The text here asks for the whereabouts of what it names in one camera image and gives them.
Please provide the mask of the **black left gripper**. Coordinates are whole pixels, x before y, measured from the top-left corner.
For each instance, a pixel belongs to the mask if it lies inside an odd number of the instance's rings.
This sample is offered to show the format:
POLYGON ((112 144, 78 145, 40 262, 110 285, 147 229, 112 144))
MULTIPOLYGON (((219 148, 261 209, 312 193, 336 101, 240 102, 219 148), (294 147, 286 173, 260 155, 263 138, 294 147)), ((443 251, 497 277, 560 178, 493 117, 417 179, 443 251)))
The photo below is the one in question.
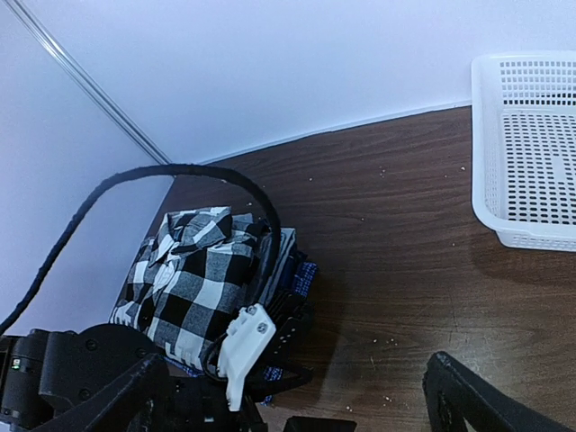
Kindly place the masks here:
POLYGON ((258 403, 312 378, 288 360, 312 316, 289 292, 243 310, 219 358, 228 383, 172 375, 149 338, 120 325, 5 336, 1 420, 13 431, 265 431, 258 403))

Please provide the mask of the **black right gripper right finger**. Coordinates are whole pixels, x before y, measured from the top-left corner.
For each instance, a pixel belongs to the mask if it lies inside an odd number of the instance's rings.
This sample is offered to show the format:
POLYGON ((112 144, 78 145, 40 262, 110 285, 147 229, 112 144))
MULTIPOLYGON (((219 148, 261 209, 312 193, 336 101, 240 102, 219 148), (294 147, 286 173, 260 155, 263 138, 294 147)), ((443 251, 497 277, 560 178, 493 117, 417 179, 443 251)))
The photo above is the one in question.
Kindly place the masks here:
POLYGON ((568 431, 565 425, 511 399, 444 351, 423 377, 433 431, 568 431))

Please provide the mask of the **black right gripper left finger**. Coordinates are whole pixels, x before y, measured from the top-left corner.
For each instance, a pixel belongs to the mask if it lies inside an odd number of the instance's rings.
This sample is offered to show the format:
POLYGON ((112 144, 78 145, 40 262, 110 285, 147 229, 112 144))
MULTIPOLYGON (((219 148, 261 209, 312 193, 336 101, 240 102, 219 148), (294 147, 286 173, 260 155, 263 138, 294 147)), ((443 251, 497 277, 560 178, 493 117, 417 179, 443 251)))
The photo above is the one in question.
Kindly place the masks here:
POLYGON ((161 355, 149 354, 91 399, 37 427, 38 431, 125 431, 139 418, 151 431, 166 423, 169 374, 161 355))

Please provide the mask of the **black white plaid shirt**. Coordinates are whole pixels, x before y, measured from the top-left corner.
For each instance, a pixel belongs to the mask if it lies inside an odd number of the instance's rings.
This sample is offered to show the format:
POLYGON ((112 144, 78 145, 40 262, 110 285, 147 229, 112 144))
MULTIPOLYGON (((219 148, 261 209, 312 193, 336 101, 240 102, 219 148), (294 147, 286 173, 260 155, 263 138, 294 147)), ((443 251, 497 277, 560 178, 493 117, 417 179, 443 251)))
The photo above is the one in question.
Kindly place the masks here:
POLYGON ((265 229, 229 207, 166 213, 140 245, 110 322, 200 369, 202 354, 244 300, 265 229))

